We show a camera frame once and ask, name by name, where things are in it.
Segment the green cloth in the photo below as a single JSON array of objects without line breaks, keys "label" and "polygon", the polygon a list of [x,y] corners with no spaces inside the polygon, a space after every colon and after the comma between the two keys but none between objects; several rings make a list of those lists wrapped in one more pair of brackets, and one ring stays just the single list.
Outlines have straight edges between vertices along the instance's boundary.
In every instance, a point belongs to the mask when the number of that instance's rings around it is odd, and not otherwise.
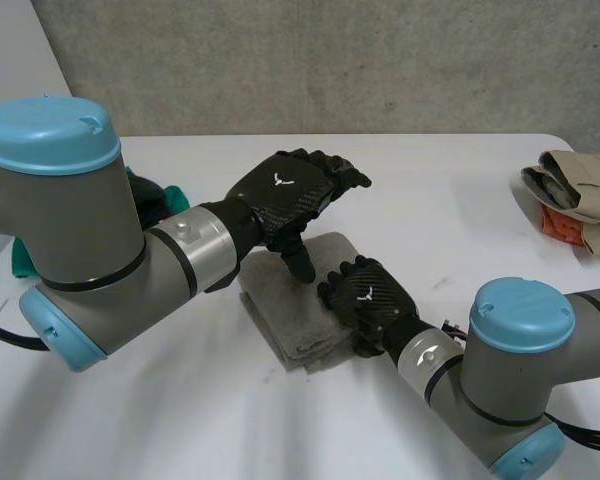
[{"label": "green cloth", "polygon": [[[164,189],[164,193],[167,195],[167,205],[169,205],[174,215],[189,208],[189,200],[187,200],[180,187],[171,185]],[[13,241],[13,248],[11,249],[11,273],[16,278],[39,276],[36,267],[33,266],[29,252],[24,246],[24,242],[17,237]]]}]

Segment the metal screw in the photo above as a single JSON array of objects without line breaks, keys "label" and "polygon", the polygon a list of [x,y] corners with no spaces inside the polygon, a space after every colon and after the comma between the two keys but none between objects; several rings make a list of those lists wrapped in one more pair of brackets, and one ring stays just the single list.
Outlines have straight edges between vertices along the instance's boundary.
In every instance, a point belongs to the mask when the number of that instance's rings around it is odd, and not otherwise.
[{"label": "metal screw", "polygon": [[436,354],[433,352],[424,352],[422,358],[427,363],[433,363],[436,359]]},{"label": "metal screw", "polygon": [[184,235],[185,233],[189,232],[189,224],[186,220],[178,220],[176,222],[176,232],[178,232],[180,235]]}]

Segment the orange fabric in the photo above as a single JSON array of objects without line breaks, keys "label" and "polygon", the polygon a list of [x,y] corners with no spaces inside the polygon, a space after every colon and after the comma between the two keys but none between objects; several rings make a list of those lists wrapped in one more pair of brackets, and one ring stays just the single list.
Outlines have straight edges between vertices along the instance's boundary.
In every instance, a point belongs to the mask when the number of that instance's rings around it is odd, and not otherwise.
[{"label": "orange fabric", "polygon": [[582,223],[575,218],[556,212],[544,204],[542,207],[542,232],[561,242],[584,247]]}]

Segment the light blue joint cap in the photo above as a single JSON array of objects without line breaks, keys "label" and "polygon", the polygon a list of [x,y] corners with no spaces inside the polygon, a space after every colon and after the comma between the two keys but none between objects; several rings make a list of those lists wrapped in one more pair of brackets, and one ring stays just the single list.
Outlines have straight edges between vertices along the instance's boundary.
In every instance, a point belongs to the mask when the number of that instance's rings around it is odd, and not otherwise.
[{"label": "light blue joint cap", "polygon": [[107,354],[36,287],[20,297],[20,310],[49,350],[59,354],[73,372],[82,372]]},{"label": "light blue joint cap", "polygon": [[491,465],[499,480],[536,480],[558,461],[564,451],[564,435],[555,424],[547,425],[518,443]]},{"label": "light blue joint cap", "polygon": [[569,300],[535,280],[499,278],[485,284],[471,307],[471,331],[487,345],[540,353],[566,342],[576,325]]},{"label": "light blue joint cap", "polygon": [[120,139],[104,107],[75,97],[0,103],[0,167],[30,175],[77,175],[112,163]]}]

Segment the robotic arm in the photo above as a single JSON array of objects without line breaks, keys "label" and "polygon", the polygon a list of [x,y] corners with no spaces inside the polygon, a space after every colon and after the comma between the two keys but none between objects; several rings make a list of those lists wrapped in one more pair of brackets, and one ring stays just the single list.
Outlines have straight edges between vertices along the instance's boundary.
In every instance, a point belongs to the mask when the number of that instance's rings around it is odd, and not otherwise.
[{"label": "robotic arm", "polygon": [[0,104],[0,233],[23,239],[41,277],[20,308],[74,371],[228,286],[256,245],[311,283],[307,223],[349,188],[370,185],[340,157],[278,152],[224,200],[143,232],[104,108],[72,97]]},{"label": "robotic arm", "polygon": [[420,319],[377,261],[358,257],[340,268],[318,293],[354,331],[356,353],[388,352],[498,478],[534,480],[557,461],[565,438],[545,408],[554,386],[600,377],[600,290],[564,296],[521,278],[489,282],[476,295],[463,349]]}]

